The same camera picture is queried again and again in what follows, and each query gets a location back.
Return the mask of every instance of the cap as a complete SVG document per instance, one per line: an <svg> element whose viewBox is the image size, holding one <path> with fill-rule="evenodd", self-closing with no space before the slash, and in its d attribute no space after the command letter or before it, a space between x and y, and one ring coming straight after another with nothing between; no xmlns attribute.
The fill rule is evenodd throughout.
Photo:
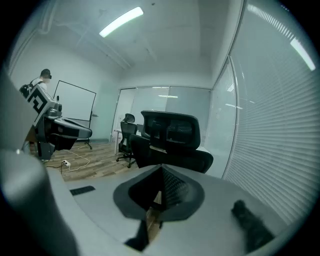
<svg viewBox="0 0 320 256"><path fill-rule="evenodd" d="M44 70L42 70L41 71L41 74L40 74L40 76L42 77L42 76L44 76L44 75L49 75L49 78L51 79L51 74L50 74L50 70L49 69L47 69L47 68L45 68Z"/></svg>

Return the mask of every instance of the whiteboard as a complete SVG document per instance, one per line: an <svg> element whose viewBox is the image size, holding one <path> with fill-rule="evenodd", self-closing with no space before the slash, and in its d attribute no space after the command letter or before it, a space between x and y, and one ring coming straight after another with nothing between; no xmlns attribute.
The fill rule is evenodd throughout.
<svg viewBox="0 0 320 256"><path fill-rule="evenodd" d="M96 93L76 85L59 80L54 99L62 104L64 118L89 121Z"/></svg>

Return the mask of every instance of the ceiling light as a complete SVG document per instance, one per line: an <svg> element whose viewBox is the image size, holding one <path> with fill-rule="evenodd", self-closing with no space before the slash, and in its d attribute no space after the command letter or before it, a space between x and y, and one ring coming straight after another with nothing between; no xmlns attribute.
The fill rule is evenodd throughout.
<svg viewBox="0 0 320 256"><path fill-rule="evenodd" d="M171 96L171 95L158 95L159 97L165 97L165 98L178 98L178 96Z"/></svg>
<svg viewBox="0 0 320 256"><path fill-rule="evenodd" d="M234 90L234 88L235 88L235 85L232 84L226 91L227 92L232 92Z"/></svg>
<svg viewBox="0 0 320 256"><path fill-rule="evenodd" d="M316 69L316 66L310 58L309 54L296 38L292 39L290 45L292 45L292 47L297 51L297 53L301 56L301 58L304 60L311 71Z"/></svg>
<svg viewBox="0 0 320 256"><path fill-rule="evenodd" d="M141 10L140 7L136 7L119 18L115 19L112 21L108 26L106 26L100 33L99 35L105 38L107 35L109 35L112 31L115 29L119 28L121 25L125 24L128 21L131 21L132 19L141 16L144 14L144 12Z"/></svg>
<svg viewBox="0 0 320 256"><path fill-rule="evenodd" d="M235 106L235 105L231 105L231 104L225 104L225 105L229 106L229 107L233 107L233 108L237 108L237 109L243 110L243 108L240 107L240 106Z"/></svg>

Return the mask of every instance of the glass wall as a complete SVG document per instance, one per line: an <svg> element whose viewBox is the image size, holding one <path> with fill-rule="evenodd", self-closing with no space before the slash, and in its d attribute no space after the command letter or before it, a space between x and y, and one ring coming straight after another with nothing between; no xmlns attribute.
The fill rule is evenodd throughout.
<svg viewBox="0 0 320 256"><path fill-rule="evenodd" d="M204 146L210 111L211 90L171 86L166 103L166 112L194 116L199 121L201 146Z"/></svg>
<svg viewBox="0 0 320 256"><path fill-rule="evenodd" d="M289 224L308 214L318 196L320 62L287 9L246 3L230 53L238 124L223 178Z"/></svg>
<svg viewBox="0 0 320 256"><path fill-rule="evenodd" d="M138 87L136 89L131 114L135 117L135 123L144 124L143 110L165 111L169 87Z"/></svg>
<svg viewBox="0 0 320 256"><path fill-rule="evenodd" d="M227 60L212 91L210 118L204 147L212 154L213 164L206 174L221 178L231 152L236 125L236 88Z"/></svg>

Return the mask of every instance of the white cable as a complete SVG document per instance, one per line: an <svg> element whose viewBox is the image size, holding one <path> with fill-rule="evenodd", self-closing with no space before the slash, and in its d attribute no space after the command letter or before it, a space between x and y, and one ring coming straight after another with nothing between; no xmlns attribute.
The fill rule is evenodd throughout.
<svg viewBox="0 0 320 256"><path fill-rule="evenodd" d="M87 159L87 158L85 158L85 157L82 157L82 156L80 156L80 155L78 155L78 154L76 154L76 153L73 153L73 152L71 152L71 151L69 151L69 150L66 150L66 149L64 149L64 151L67 151L67 152L69 152L69 153L71 153L71 154L76 155L77 157L83 158L83 159L85 159L85 160L87 160L87 161L88 161L88 162L86 163L86 165L84 165L84 166L80 166L79 168L77 168L77 169L73 169L73 170L70 170L70 167L71 167L71 164L70 164L70 166L69 166L69 171L77 171L77 170L79 170L79 169L80 169L80 168L82 168L82 167L86 167L86 166L90 163L90 160L89 160L89 159Z"/></svg>
<svg viewBox="0 0 320 256"><path fill-rule="evenodd" d="M84 146L81 146L81 147L78 147L78 148L77 148L77 150L79 150L79 149L81 149L81 148L83 148L83 147L85 147L85 146L86 146L86 145L84 145Z"/></svg>

